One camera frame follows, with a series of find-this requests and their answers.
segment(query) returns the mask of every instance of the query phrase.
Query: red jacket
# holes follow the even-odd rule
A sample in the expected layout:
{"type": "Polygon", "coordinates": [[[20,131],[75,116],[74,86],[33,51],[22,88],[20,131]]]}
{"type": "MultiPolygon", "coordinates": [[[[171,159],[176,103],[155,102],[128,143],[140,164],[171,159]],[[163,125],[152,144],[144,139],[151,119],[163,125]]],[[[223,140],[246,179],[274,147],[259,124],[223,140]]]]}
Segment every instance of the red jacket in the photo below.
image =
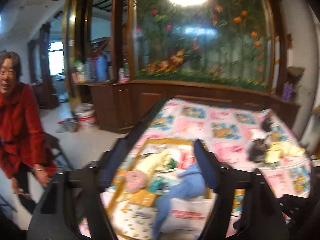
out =
{"type": "Polygon", "coordinates": [[[57,167],[44,138],[32,88],[17,84],[9,100],[0,93],[0,167],[8,178],[17,173],[20,163],[30,168],[45,164],[49,175],[54,174],[57,167]]]}

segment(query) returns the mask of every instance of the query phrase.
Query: window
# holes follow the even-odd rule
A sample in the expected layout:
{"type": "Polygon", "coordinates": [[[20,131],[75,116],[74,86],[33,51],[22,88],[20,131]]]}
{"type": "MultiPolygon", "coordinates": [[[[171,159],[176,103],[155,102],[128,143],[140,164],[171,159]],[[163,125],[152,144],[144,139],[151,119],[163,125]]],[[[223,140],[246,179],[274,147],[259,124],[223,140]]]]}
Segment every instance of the window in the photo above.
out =
{"type": "Polygon", "coordinates": [[[52,42],[49,49],[50,75],[56,75],[64,71],[63,63],[63,43],[52,42]]]}

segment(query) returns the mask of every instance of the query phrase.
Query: colorful quilt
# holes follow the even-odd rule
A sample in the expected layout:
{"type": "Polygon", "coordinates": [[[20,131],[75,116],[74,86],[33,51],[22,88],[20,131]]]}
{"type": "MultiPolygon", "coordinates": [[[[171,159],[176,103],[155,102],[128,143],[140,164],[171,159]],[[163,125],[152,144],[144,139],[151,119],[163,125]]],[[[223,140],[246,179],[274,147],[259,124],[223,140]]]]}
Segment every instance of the colorful quilt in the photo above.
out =
{"type": "MultiPolygon", "coordinates": [[[[217,159],[235,169],[252,171],[259,168],[276,197],[283,194],[308,197],[310,191],[311,162],[306,155],[282,158],[275,166],[250,162],[247,149],[254,139],[253,134],[261,132],[260,124],[270,110],[252,112],[234,108],[223,108],[190,103],[181,99],[171,99],[151,122],[140,137],[123,167],[128,167],[140,147],[148,138],[201,139],[217,159]]],[[[274,114],[272,116],[270,142],[291,141],[297,144],[290,129],[274,114]]],[[[108,205],[114,189],[101,195],[104,205],[108,205]]],[[[236,233],[232,224],[241,216],[244,190],[235,192],[234,207],[226,236],[236,233]]]]}

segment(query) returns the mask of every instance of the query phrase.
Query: woman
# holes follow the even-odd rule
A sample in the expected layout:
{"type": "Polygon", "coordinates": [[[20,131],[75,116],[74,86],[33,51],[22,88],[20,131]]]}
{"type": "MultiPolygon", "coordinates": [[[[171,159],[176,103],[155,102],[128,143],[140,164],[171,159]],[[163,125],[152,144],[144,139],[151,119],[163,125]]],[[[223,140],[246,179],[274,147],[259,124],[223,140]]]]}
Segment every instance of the woman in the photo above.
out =
{"type": "Polygon", "coordinates": [[[20,75],[19,55],[0,54],[0,167],[21,204],[32,214],[36,203],[29,196],[28,172],[46,187],[56,166],[45,146],[33,91],[19,82],[20,75]]]}

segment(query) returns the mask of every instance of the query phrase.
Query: glass panel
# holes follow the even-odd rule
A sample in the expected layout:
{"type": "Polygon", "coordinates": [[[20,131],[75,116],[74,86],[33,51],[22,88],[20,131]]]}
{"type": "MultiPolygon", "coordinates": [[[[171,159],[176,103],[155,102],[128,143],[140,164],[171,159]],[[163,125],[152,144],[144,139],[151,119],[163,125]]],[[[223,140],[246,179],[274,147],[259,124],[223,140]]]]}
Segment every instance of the glass panel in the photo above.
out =
{"type": "Polygon", "coordinates": [[[264,0],[134,0],[137,79],[266,90],[271,31],[264,0]]]}
{"type": "Polygon", "coordinates": [[[63,49],[63,43],[62,42],[52,42],[51,49],[49,49],[49,50],[58,50],[58,49],[63,49]]]}
{"type": "Polygon", "coordinates": [[[63,51],[49,52],[50,75],[56,75],[64,71],[63,51]]]}

